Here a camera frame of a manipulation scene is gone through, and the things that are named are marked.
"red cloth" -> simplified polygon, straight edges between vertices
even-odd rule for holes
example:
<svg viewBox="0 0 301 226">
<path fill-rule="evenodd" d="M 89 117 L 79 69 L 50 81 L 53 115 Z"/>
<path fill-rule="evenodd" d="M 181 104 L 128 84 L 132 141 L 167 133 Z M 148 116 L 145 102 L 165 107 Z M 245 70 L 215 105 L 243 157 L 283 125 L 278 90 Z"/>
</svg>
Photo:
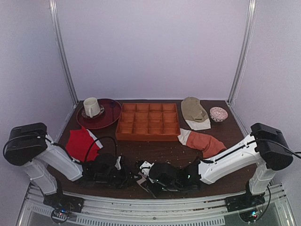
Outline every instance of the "red cloth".
<svg viewBox="0 0 301 226">
<path fill-rule="evenodd" d="M 84 161 L 93 141 L 93 137 L 90 136 L 88 130 L 84 127 L 81 127 L 79 130 L 70 130 L 70 137 L 66 149 L 73 158 Z M 97 151 L 99 149 L 100 147 L 94 143 L 87 157 L 87 161 L 93 161 L 98 156 Z"/>
<path fill-rule="evenodd" d="M 186 146 L 201 150 L 203 158 L 211 158 L 219 152 L 226 150 L 225 145 L 211 135 L 192 131 L 187 139 Z"/>
</svg>

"red towel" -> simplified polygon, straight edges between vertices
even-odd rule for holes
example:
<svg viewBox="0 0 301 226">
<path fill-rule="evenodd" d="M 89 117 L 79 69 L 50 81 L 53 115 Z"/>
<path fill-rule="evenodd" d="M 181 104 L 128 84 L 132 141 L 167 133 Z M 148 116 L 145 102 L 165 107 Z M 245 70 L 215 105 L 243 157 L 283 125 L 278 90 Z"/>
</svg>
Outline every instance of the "red towel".
<svg viewBox="0 0 301 226">
<path fill-rule="evenodd" d="M 81 127 L 79 130 L 70 130 L 70 137 L 66 145 L 68 153 L 75 159 L 84 161 L 87 151 L 96 137 L 89 133 L 89 131 Z M 98 143 L 93 144 L 90 153 L 87 157 L 87 161 L 93 161 L 97 156 L 97 151 L 102 148 L 102 145 Z"/>
</svg>

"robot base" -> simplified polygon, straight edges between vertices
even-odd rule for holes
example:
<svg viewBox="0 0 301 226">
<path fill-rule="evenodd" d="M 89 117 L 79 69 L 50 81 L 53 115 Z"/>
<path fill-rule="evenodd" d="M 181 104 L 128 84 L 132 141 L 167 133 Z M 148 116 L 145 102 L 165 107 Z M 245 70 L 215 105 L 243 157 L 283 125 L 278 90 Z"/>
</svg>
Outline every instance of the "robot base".
<svg viewBox="0 0 301 226">
<path fill-rule="evenodd" d="M 225 198 L 228 212 L 243 210 L 265 203 L 264 193 L 252 195 L 250 192 L 249 182 L 246 184 L 246 193 Z"/>
<path fill-rule="evenodd" d="M 83 208 L 84 204 L 84 199 L 63 194 L 60 203 L 62 205 L 62 209 L 71 209 L 72 212 L 81 213 L 81 209 Z M 46 198 L 44 198 L 43 204 L 53 207 Z"/>
<path fill-rule="evenodd" d="M 54 209 L 60 209 L 68 212 L 81 213 L 84 205 L 84 199 L 63 194 L 61 183 L 57 181 L 57 192 L 51 195 L 44 195 L 43 204 L 51 206 Z"/>
</svg>

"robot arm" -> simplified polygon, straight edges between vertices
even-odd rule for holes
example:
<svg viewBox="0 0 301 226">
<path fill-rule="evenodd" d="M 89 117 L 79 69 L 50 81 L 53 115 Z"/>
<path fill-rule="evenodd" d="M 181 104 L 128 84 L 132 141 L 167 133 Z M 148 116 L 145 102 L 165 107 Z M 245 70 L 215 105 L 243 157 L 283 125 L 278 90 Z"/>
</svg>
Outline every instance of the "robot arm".
<svg viewBox="0 0 301 226">
<path fill-rule="evenodd" d="M 210 159 L 194 161 L 184 170 L 168 167 L 165 163 L 150 164 L 148 162 L 144 162 L 140 166 L 140 170 L 153 184 L 159 182 L 163 187 L 167 187 L 180 183 L 185 190 L 183 181 L 185 184 L 197 185 L 197 180 L 205 184 L 212 184 L 236 170 L 256 163 L 256 172 L 246 185 L 246 190 L 249 196 L 262 196 L 276 171 L 289 166 L 293 157 L 283 147 L 277 145 L 281 144 L 287 147 L 280 130 L 260 123 L 254 124 L 251 129 L 252 133 L 235 146 Z M 192 166 L 196 165 L 198 177 L 191 170 Z"/>
<path fill-rule="evenodd" d="M 115 156 L 103 153 L 94 161 L 79 162 L 72 158 L 63 146 L 53 142 L 43 123 L 13 128 L 9 141 L 3 148 L 3 155 L 9 163 L 23 168 L 30 180 L 41 189 L 45 198 L 50 197 L 49 200 L 55 200 L 54 203 L 60 202 L 55 196 L 62 197 L 63 193 L 59 181 L 45 168 L 47 164 L 64 174 L 70 181 L 85 186 L 101 183 L 122 188 L 141 177 L 125 165 L 123 156 L 117 157 L 116 149 Z"/>
</svg>

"white enclosure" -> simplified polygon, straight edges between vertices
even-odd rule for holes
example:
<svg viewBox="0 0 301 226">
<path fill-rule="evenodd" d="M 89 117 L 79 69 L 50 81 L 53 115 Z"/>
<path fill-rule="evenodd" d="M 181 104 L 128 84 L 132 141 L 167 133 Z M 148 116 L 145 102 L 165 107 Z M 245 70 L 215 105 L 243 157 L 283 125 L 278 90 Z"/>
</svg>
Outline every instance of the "white enclosure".
<svg viewBox="0 0 301 226">
<path fill-rule="evenodd" d="M 57 10 L 79 99 L 227 100 L 247 0 L 64 0 Z"/>
<path fill-rule="evenodd" d="M 77 102 L 71 80 L 79 100 L 228 100 L 237 75 L 230 105 L 243 131 L 268 124 L 300 151 L 300 21 L 293 0 L 0 0 L 0 146 L 14 126 L 39 121 L 58 139 Z M 297 225 L 300 166 L 275 177 Z M 3 157 L 0 180 L 0 225 L 13 226 L 29 180 Z"/>
<path fill-rule="evenodd" d="M 232 105 L 250 131 L 256 122 L 280 129 L 289 147 L 301 149 L 301 1 L 258 1 L 246 69 Z M 301 225 L 301 161 L 276 174 L 297 225 Z"/>
</svg>

